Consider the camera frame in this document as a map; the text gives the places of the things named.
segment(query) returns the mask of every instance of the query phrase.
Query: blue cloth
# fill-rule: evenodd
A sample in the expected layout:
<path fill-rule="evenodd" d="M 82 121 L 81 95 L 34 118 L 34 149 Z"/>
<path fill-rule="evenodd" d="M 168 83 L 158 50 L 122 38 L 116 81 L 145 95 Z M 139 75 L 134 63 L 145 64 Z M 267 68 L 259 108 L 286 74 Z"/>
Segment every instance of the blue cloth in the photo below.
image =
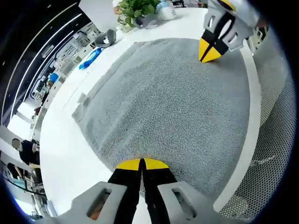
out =
<path fill-rule="evenodd" d="M 56 82 L 58 79 L 58 75 L 56 73 L 52 73 L 49 80 Z"/>
<path fill-rule="evenodd" d="M 94 50 L 90 54 L 89 59 L 79 66 L 79 69 L 86 69 L 100 55 L 101 52 L 102 52 L 101 48 L 97 48 L 96 50 Z"/>
<path fill-rule="evenodd" d="M 13 182 L 16 184 L 16 185 L 18 185 L 19 187 L 21 187 L 21 188 L 26 188 L 25 187 L 25 182 L 24 181 L 21 181 L 21 180 L 18 180 L 18 179 L 13 179 Z"/>

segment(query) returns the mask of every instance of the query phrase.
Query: gray object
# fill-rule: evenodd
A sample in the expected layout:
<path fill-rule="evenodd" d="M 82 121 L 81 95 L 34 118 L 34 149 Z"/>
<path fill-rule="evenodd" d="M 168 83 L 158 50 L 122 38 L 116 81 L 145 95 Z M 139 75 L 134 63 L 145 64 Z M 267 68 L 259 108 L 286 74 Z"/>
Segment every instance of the gray object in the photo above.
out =
<path fill-rule="evenodd" d="M 112 183 L 99 182 L 83 194 L 76 197 L 71 209 L 59 217 L 47 217 L 37 220 L 37 224 L 114 224 L 116 212 L 127 187 Z M 241 224 L 240 220 L 222 217 L 213 209 L 213 203 L 206 196 L 199 193 L 186 182 L 176 182 L 159 185 L 158 189 L 164 200 L 170 224 Z M 103 199 L 105 192 L 109 192 L 97 220 L 91 220 L 89 210 Z M 180 192 L 183 200 L 177 198 L 175 192 Z"/>
<path fill-rule="evenodd" d="M 112 29 L 109 29 L 107 32 L 100 34 L 95 40 L 94 43 L 99 48 L 108 48 L 116 41 L 116 32 Z"/>
<path fill-rule="evenodd" d="M 294 81 L 278 39 L 270 29 L 253 56 L 261 85 L 261 125 L 251 165 L 221 214 L 252 221 L 273 196 L 295 140 Z"/>
<path fill-rule="evenodd" d="M 133 24 L 139 28 L 148 28 L 152 25 L 157 24 L 157 15 L 156 14 L 148 14 L 146 16 L 139 16 L 132 20 Z"/>
<path fill-rule="evenodd" d="M 240 51 L 201 63 L 198 45 L 177 38 L 135 43 L 73 117 L 111 170 L 125 160 L 157 159 L 215 200 L 243 147 L 249 85 Z"/>
<path fill-rule="evenodd" d="M 235 17 L 231 30 L 223 37 L 223 42 L 230 50 L 243 47 L 244 39 L 253 35 L 252 29 L 256 26 L 259 16 L 254 8 L 246 1 L 239 3 L 238 10 L 227 10 L 218 0 L 208 1 L 208 12 L 205 15 L 204 28 L 215 32 L 218 22 L 225 13 L 230 13 Z"/>
<path fill-rule="evenodd" d="M 170 224 L 242 224 L 215 212 L 213 202 L 184 182 L 158 186 Z"/>
<path fill-rule="evenodd" d="M 71 203 L 71 209 L 59 217 L 47 217 L 36 221 L 37 224 L 113 224 L 116 212 L 127 190 L 126 186 L 99 182 L 83 194 L 76 197 Z M 94 221 L 89 218 L 92 210 L 103 200 L 105 194 L 109 197 L 101 210 L 101 215 Z"/>

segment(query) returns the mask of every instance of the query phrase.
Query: green leaves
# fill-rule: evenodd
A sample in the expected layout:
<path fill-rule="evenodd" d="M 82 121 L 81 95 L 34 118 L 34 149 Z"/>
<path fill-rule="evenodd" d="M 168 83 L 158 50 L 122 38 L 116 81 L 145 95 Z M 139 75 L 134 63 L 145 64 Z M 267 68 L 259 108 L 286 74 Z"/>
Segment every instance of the green leaves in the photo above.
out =
<path fill-rule="evenodd" d="M 122 13 L 117 21 L 122 25 L 128 24 L 130 27 L 135 27 L 132 19 L 154 14 L 158 3 L 159 0 L 123 0 L 119 4 Z"/>
<path fill-rule="evenodd" d="M 122 20 L 120 17 L 118 17 L 117 21 L 122 25 L 126 25 L 126 22 Z"/>
<path fill-rule="evenodd" d="M 134 11 L 131 8 L 127 8 L 125 10 L 122 10 L 122 13 L 124 13 L 128 17 L 134 17 Z"/>
<path fill-rule="evenodd" d="M 139 16 L 142 16 L 141 10 L 137 10 L 134 12 L 134 16 L 137 18 Z"/>
<path fill-rule="evenodd" d="M 127 17 L 125 19 L 125 22 L 130 26 L 130 27 L 135 27 L 133 24 L 132 24 L 132 18 L 131 17 Z"/>
<path fill-rule="evenodd" d="M 123 8 L 123 9 L 126 9 L 126 8 L 129 7 L 129 4 L 127 2 L 121 2 L 120 7 Z"/>
<path fill-rule="evenodd" d="M 152 5 L 143 6 L 142 10 L 145 15 L 155 13 L 155 8 Z"/>

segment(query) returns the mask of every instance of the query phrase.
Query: perforated metal panel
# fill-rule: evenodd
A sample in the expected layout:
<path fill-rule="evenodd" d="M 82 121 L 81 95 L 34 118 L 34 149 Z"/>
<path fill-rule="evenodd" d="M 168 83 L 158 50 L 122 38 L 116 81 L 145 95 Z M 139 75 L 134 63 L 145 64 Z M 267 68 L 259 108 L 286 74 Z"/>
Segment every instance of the perforated metal panel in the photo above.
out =
<path fill-rule="evenodd" d="M 261 125 L 250 167 L 223 216 L 250 222 L 267 204 L 286 169 L 296 126 L 296 96 L 287 61 L 270 32 L 254 56 L 261 85 Z"/>

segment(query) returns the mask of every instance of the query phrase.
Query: gray carpet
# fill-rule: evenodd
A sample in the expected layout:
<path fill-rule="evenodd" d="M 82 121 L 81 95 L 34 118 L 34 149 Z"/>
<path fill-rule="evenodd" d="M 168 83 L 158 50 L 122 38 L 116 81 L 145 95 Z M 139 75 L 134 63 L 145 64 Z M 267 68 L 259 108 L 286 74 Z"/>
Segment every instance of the gray carpet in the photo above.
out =
<path fill-rule="evenodd" d="M 73 117 L 111 170 L 137 157 L 158 159 L 178 181 L 216 199 L 243 146 L 249 85 L 240 51 L 201 63 L 198 48 L 193 39 L 135 43 Z"/>

